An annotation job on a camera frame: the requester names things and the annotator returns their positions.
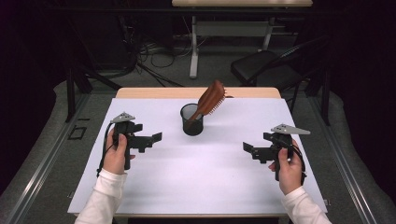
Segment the white paper sheet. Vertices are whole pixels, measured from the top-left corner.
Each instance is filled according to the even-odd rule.
[[[269,147],[262,133],[280,123],[294,126],[283,99],[227,98],[204,117],[198,136],[182,131],[180,108],[197,99],[113,99],[92,148],[84,175],[70,204],[69,213],[79,213],[92,192],[102,156],[108,123],[122,112],[136,117],[143,131],[137,136],[163,133],[163,140],[146,148],[131,149],[136,158],[124,190],[119,215],[276,215],[286,211],[275,173],[243,150],[243,142]],[[304,154],[298,135],[292,136]],[[304,188],[327,212],[309,161]]]

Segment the wooden table edge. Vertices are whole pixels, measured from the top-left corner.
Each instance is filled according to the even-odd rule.
[[[118,99],[149,99],[149,98],[199,98],[207,87],[131,87],[121,88],[117,91]],[[226,97],[235,98],[276,98],[280,99],[280,93],[272,87],[226,87]]]

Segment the white table leg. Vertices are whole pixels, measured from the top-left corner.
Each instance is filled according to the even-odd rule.
[[[191,67],[190,67],[190,78],[197,78],[198,71],[198,48],[197,48],[197,22],[195,16],[192,16],[192,55],[191,55]]]

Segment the brown hairbrush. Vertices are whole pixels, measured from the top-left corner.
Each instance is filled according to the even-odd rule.
[[[215,80],[199,98],[197,110],[189,118],[189,121],[195,120],[200,114],[204,116],[213,113],[223,102],[224,97],[225,90],[223,84]]]

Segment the chair leg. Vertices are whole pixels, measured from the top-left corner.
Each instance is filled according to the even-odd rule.
[[[294,109],[294,104],[296,103],[296,99],[297,99],[297,93],[298,93],[298,89],[300,88],[300,83],[297,84],[294,87],[294,94],[293,94],[293,99],[291,100],[291,106],[290,106],[290,113],[293,113],[293,109]]]

